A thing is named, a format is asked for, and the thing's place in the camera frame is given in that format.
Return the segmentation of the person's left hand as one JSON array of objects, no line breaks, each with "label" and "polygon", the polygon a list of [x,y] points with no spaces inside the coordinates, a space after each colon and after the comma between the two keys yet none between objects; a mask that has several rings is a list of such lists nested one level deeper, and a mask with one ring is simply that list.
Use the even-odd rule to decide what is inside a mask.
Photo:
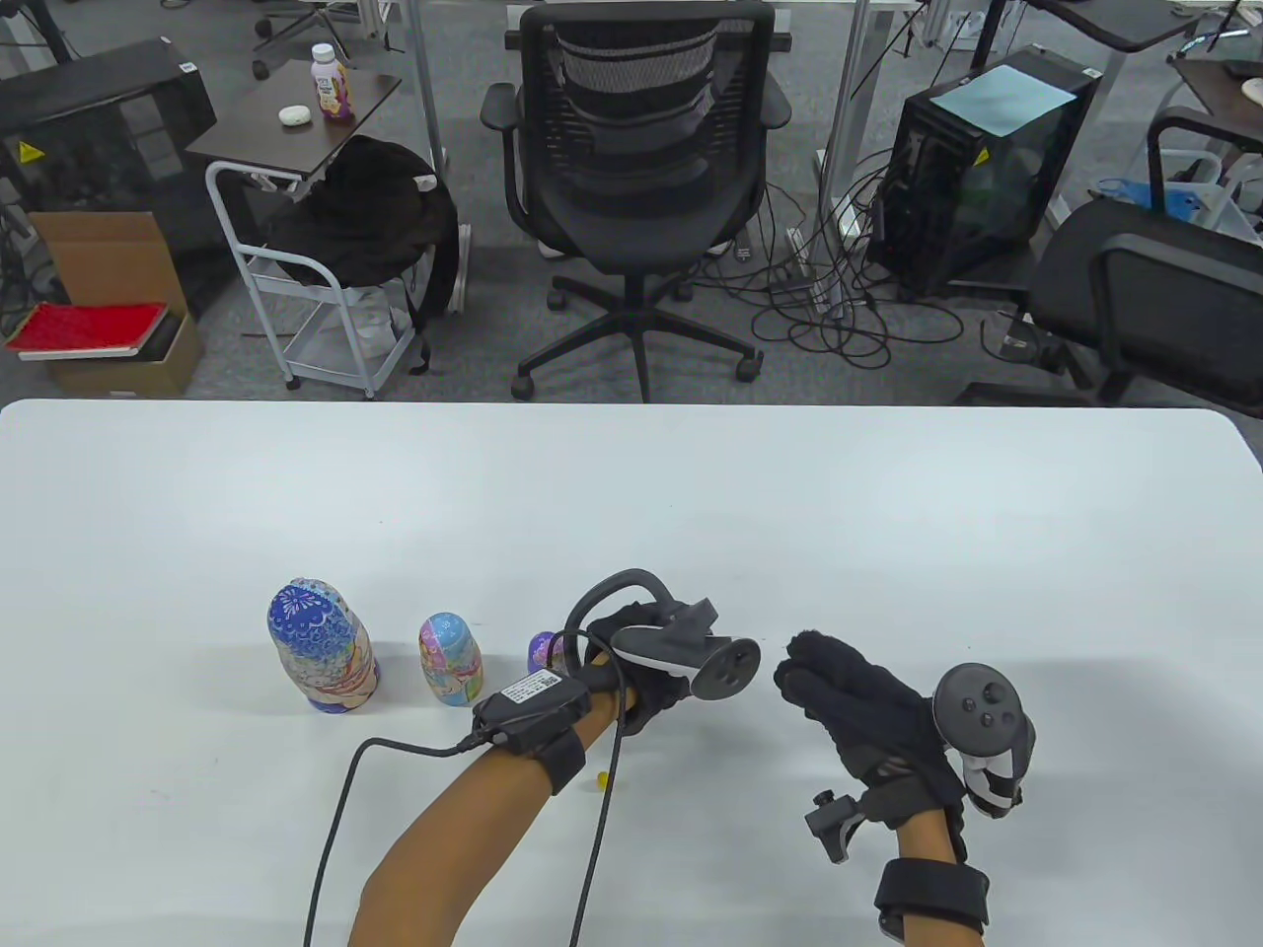
[{"label": "person's left hand", "polygon": [[623,713],[624,736],[632,737],[642,732],[645,724],[657,713],[676,706],[690,694],[690,686],[683,678],[668,676],[664,670],[637,665],[626,658],[620,658],[618,670],[613,658],[606,654],[613,646],[615,634],[623,628],[662,626],[666,612],[657,604],[630,604],[609,614],[608,617],[594,619],[586,631],[589,643],[584,654],[582,670],[578,678],[594,694],[611,694],[613,700],[624,700],[626,712]]}]

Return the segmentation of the person's right hand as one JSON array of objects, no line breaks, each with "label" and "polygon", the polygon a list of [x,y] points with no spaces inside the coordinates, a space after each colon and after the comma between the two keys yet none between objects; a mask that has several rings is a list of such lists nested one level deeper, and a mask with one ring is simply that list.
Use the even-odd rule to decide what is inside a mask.
[{"label": "person's right hand", "polygon": [[965,785],[947,760],[930,700],[813,628],[789,640],[773,681],[786,702],[823,726],[889,830],[937,812],[960,846]]}]

